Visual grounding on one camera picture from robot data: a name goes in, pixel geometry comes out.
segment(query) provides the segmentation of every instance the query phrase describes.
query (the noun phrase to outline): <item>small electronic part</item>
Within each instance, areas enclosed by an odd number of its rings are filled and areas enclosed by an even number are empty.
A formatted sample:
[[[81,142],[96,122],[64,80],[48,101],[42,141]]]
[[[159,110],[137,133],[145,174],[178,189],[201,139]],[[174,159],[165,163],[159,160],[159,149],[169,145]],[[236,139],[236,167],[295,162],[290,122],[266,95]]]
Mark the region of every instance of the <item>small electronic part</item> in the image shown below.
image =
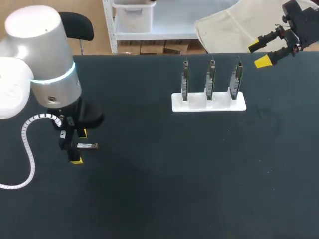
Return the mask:
[[[183,101],[188,100],[188,61],[184,61],[184,71],[181,75],[181,94]]]
[[[240,83],[243,78],[243,72],[244,72],[243,63],[241,62],[241,59],[239,58],[236,68],[233,71],[233,74],[231,76],[230,85],[229,85],[231,99],[233,100],[237,99]]]
[[[206,96],[207,96],[207,100],[209,101],[211,101],[213,98],[215,73],[216,73],[215,61],[212,58],[212,60],[209,62],[209,67],[206,73],[206,84],[205,84]]]
[[[97,143],[78,143],[77,148],[80,148],[80,149],[98,149],[99,145]]]

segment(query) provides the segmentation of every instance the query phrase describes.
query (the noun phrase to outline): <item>cardboard box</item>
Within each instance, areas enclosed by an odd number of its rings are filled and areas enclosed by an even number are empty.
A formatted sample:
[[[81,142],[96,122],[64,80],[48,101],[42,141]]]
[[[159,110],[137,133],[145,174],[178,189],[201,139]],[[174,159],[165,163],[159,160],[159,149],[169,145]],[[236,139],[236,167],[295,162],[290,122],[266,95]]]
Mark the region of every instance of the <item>cardboard box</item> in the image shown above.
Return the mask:
[[[202,46],[199,40],[192,40],[188,46],[188,50],[185,55],[198,55],[206,54],[205,48]]]
[[[142,42],[141,55],[163,54],[165,40],[147,40]]]
[[[139,55],[141,41],[118,41],[118,53],[127,55]]]
[[[184,55],[190,44],[190,40],[168,40],[164,47],[165,54],[182,54]]]

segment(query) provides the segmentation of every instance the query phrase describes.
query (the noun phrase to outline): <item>metal part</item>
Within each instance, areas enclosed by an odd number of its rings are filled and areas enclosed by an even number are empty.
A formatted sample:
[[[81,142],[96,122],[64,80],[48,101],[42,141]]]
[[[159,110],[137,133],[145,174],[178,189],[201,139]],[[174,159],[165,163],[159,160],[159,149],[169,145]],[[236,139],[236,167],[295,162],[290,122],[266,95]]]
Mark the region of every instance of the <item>metal part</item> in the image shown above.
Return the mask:
[[[81,55],[84,55],[84,51],[83,51],[83,43],[82,40],[80,39],[80,47],[81,47]]]
[[[103,0],[103,7],[112,53],[118,53],[118,44],[115,35],[117,17],[115,17],[115,20],[113,20],[112,0]]]
[[[81,148],[81,149],[98,149],[99,145],[97,143],[78,143],[77,148]]]
[[[231,80],[230,80],[230,85],[229,85],[230,95],[231,95],[231,98],[233,100],[237,99],[237,95],[239,92],[239,87],[240,87],[240,83],[241,83],[241,80],[243,77],[243,71],[244,71],[241,59],[240,59],[240,57],[238,57],[238,58],[239,58],[239,60],[238,60],[238,63],[236,65],[235,70],[233,71],[233,74],[232,74]]]
[[[215,61],[212,59],[206,73],[206,96],[207,100],[211,101],[213,98],[214,83],[215,83]]]
[[[183,101],[188,100],[188,61],[184,61],[184,72],[181,75],[181,94]]]

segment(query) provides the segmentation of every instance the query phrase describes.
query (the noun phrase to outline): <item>white holder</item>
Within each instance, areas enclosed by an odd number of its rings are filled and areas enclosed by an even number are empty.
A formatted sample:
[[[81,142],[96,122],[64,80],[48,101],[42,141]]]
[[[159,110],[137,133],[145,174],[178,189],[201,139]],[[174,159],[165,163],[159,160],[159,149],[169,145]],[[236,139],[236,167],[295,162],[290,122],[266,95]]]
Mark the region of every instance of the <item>white holder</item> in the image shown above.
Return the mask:
[[[188,92],[188,101],[183,101],[181,93],[171,96],[171,106],[174,112],[206,112],[206,111],[244,111],[246,103],[242,92],[238,92],[233,100],[228,88],[227,92],[213,92],[212,100],[207,100],[204,92]]]

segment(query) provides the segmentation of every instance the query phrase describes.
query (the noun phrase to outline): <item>yellow part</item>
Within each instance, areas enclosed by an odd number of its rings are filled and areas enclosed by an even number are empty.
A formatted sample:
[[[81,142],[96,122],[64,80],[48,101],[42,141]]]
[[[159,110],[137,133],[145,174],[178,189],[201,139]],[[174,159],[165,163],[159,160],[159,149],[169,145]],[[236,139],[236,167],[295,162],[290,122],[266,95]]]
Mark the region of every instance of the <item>yellow part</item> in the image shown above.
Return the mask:
[[[86,128],[84,129],[84,133],[85,133],[85,137],[81,137],[81,138],[87,138],[88,137],[88,133],[86,131]]]
[[[258,42],[259,42],[259,40],[257,39],[257,40],[256,40],[253,44],[251,44],[249,47],[255,45],[255,44],[258,43]]]
[[[70,163],[73,163],[73,164],[83,164],[83,160],[82,160],[82,158],[80,158],[79,161],[72,161],[72,162],[70,162]]]
[[[258,59],[255,61],[255,65],[257,68],[262,68],[266,66],[272,66],[273,64],[271,63],[271,60],[268,55],[263,56],[262,58]]]

